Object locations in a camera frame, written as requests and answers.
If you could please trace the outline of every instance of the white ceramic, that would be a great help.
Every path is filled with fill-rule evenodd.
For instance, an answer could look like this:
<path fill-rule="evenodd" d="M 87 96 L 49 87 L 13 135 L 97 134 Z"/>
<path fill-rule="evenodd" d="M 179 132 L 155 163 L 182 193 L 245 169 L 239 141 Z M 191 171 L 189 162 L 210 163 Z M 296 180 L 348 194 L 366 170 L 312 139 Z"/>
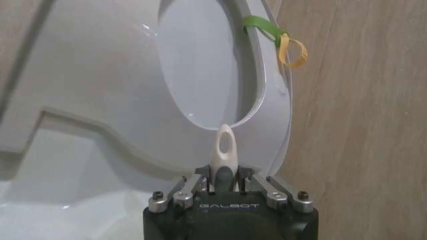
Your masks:
<path fill-rule="evenodd" d="M 53 2 L 0 112 L 0 236 L 139 239 L 150 193 L 210 163 L 222 124 L 239 163 L 274 174 L 284 162 L 292 82 L 272 40 L 241 29 L 269 12 L 260 0 Z"/>
<path fill-rule="evenodd" d="M 272 40 L 242 31 L 250 13 L 268 17 L 261 1 L 54 1 L 3 115 L 0 150 L 25 152 L 47 112 L 101 126 L 145 161 L 191 172 L 229 124 L 241 162 L 274 173 L 290 90 Z"/>

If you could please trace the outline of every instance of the screw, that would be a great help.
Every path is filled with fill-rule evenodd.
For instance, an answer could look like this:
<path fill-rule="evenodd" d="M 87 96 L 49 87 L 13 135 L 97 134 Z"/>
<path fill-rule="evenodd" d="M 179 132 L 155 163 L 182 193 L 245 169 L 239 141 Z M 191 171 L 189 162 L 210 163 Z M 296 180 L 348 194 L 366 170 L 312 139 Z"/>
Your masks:
<path fill-rule="evenodd" d="M 304 201 L 309 200 L 309 193 L 306 191 L 300 191 L 298 192 L 298 199 L 304 200 Z"/>
<path fill-rule="evenodd" d="M 161 200 L 161 199 L 163 199 L 163 191 L 155 191 L 154 193 L 153 193 L 153 200 Z"/>

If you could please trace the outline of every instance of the white toilet seat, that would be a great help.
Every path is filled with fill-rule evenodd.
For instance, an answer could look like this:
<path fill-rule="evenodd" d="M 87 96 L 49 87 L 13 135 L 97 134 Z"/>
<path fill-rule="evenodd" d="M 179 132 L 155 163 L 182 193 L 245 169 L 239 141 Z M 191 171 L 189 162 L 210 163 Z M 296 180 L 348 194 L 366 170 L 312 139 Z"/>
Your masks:
<path fill-rule="evenodd" d="M 237 3 L 243 15 L 269 17 L 261 1 Z M 134 155 L 170 170 L 210 162 L 217 129 L 189 119 L 161 80 L 159 8 L 159 0 L 55 2 L 3 113 L 2 151 L 25 152 L 49 112 L 101 126 Z M 257 100 L 231 127 L 241 162 L 274 173 L 289 144 L 290 89 L 272 40 L 255 29 L 249 38 Z"/>

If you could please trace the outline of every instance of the toilet lid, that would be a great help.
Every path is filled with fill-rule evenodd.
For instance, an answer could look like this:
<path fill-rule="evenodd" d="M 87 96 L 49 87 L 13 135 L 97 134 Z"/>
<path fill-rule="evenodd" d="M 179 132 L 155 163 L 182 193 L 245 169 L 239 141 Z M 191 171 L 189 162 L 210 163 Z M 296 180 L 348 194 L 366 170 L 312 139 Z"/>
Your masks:
<path fill-rule="evenodd" d="M 55 1 L 11 79 L 0 151 L 23 153 L 50 115 L 97 128 L 141 161 L 193 172 L 226 123 L 239 162 L 276 173 L 290 84 L 272 40 L 241 30 L 249 14 L 269 17 L 261 1 Z"/>

